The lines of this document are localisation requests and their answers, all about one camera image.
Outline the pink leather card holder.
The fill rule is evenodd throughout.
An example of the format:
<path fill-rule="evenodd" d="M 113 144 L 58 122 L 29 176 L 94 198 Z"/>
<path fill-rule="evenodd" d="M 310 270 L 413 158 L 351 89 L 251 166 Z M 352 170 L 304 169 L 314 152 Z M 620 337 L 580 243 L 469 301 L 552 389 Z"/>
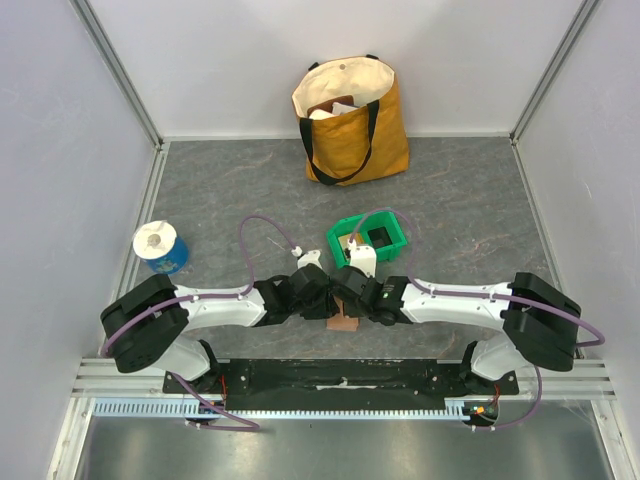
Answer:
<path fill-rule="evenodd" d="M 326 328 L 331 331 L 356 332 L 360 321 L 356 317 L 349 317 L 344 313 L 344 302 L 334 298 L 338 312 L 326 320 Z"/>

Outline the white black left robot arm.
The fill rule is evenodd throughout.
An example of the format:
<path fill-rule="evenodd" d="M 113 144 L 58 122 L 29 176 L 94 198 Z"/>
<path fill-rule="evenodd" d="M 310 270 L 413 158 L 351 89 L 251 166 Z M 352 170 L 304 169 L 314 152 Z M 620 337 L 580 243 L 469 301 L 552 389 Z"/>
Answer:
<path fill-rule="evenodd" d="M 123 374 L 158 368 L 206 393 L 219 384 L 220 369 L 210 344 L 189 337 L 190 331 L 280 325 L 293 315 L 325 320 L 338 312 L 329 276 L 314 264 L 220 290 L 175 285 L 168 275 L 155 274 L 101 313 L 102 355 Z"/>

